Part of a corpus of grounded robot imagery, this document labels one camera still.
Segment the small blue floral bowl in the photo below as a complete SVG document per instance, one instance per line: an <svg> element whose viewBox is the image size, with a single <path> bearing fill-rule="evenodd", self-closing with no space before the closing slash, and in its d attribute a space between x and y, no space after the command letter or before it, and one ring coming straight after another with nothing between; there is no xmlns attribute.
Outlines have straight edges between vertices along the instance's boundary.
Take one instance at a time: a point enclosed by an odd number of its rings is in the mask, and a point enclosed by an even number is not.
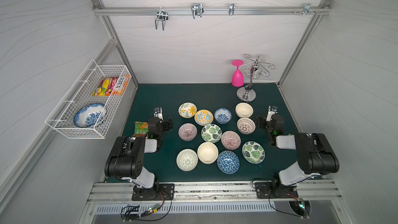
<svg viewBox="0 0 398 224"><path fill-rule="evenodd" d="M221 107L215 111L214 119L219 124L227 124L232 119L232 113L227 108Z"/></svg>

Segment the purple striped bowl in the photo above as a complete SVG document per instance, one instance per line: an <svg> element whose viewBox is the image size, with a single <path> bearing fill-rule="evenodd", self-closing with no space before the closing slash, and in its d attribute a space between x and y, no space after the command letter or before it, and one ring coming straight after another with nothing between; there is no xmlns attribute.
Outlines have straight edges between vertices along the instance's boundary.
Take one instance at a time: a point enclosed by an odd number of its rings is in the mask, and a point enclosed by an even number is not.
<svg viewBox="0 0 398 224"><path fill-rule="evenodd" d="M196 138L198 131L195 125L191 123L185 123L183 124L179 130L178 130L178 135L179 137L186 142L192 141L193 139Z"/></svg>

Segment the yellow flower bowl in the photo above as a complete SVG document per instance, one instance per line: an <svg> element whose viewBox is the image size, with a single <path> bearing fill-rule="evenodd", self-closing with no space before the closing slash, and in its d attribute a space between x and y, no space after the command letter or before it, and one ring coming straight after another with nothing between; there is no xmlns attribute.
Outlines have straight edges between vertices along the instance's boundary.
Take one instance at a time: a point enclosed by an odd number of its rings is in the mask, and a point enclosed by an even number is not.
<svg viewBox="0 0 398 224"><path fill-rule="evenodd" d="M193 103L186 102L180 105L178 113L183 118L191 118L197 113L197 107Z"/></svg>

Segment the cream bowl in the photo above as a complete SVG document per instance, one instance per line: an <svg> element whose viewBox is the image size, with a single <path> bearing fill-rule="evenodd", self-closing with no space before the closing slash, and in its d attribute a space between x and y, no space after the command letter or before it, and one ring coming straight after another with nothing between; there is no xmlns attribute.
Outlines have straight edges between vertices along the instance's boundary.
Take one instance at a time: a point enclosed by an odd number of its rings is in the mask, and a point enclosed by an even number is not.
<svg viewBox="0 0 398 224"><path fill-rule="evenodd" d="M235 112L239 118L250 118L254 109L250 104L242 102L236 105Z"/></svg>
<svg viewBox="0 0 398 224"><path fill-rule="evenodd" d="M197 155L203 164L212 164L218 158L218 148L215 144L204 142L198 147Z"/></svg>

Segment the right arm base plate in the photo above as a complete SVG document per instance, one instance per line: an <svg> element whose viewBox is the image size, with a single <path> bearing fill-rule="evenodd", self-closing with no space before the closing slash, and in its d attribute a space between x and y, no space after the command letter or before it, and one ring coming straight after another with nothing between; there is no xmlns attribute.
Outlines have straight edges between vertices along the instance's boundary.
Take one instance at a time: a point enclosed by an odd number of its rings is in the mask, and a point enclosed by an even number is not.
<svg viewBox="0 0 398 224"><path fill-rule="evenodd" d="M276 182L256 182L253 184L258 199L298 199L294 186L284 186Z"/></svg>

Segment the blue triangle bowl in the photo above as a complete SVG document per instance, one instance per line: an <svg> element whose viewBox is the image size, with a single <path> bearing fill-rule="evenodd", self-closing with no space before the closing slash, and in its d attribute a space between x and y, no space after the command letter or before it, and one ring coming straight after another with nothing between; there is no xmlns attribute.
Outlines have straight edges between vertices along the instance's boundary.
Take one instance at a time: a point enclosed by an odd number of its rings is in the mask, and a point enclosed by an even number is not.
<svg viewBox="0 0 398 224"><path fill-rule="evenodd" d="M240 167L240 161L234 152L225 150L218 155L217 166L225 174L234 174Z"/></svg>

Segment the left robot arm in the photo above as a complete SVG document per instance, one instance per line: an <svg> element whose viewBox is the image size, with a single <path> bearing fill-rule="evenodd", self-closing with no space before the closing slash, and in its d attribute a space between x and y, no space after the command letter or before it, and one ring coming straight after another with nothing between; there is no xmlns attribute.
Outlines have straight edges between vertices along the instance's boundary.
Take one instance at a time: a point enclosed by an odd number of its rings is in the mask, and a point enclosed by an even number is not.
<svg viewBox="0 0 398 224"><path fill-rule="evenodd" d="M128 181L141 189L154 188L156 176L144 167L144 156L146 153L158 152L164 132L172 128L172 118L164 121L152 117L148 120L147 134L117 137L105 163L105 176Z"/></svg>

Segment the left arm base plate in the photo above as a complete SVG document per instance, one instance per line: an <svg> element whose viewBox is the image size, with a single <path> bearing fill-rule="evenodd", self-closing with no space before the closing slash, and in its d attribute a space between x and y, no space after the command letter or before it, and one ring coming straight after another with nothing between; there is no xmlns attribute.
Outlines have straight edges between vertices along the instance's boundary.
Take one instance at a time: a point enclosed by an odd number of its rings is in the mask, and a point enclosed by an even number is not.
<svg viewBox="0 0 398 224"><path fill-rule="evenodd" d="M175 184L154 184L150 189L133 188L132 201L170 201L174 199Z"/></svg>

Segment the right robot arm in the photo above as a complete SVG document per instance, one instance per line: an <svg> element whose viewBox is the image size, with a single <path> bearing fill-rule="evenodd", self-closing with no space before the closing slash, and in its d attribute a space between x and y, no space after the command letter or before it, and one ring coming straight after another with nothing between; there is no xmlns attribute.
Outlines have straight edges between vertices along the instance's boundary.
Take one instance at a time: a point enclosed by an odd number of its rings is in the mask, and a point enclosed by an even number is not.
<svg viewBox="0 0 398 224"><path fill-rule="evenodd" d="M274 189L294 187L310 178L339 171L340 162L324 134L299 132L285 135L285 120L279 114L258 116L256 126L267 131L272 146L296 151L296 162L277 172L272 179Z"/></svg>

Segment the orange blue flower bowl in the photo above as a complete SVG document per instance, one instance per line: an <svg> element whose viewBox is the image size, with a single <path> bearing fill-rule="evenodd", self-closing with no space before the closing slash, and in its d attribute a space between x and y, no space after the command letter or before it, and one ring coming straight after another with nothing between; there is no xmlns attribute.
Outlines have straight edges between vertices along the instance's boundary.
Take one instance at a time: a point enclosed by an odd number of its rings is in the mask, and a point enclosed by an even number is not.
<svg viewBox="0 0 398 224"><path fill-rule="evenodd" d="M199 110L194 115L194 120L197 124L205 126L213 122L214 116L209 110Z"/></svg>

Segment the cream bowl front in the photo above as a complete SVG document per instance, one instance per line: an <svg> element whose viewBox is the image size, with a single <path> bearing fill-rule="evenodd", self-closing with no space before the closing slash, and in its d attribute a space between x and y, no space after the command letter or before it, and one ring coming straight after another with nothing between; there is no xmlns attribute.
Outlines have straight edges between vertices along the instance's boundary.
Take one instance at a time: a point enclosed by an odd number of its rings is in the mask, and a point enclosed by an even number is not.
<svg viewBox="0 0 398 224"><path fill-rule="evenodd" d="M218 158L218 148L215 144L204 142L198 147L197 155L203 164L212 164Z"/></svg>

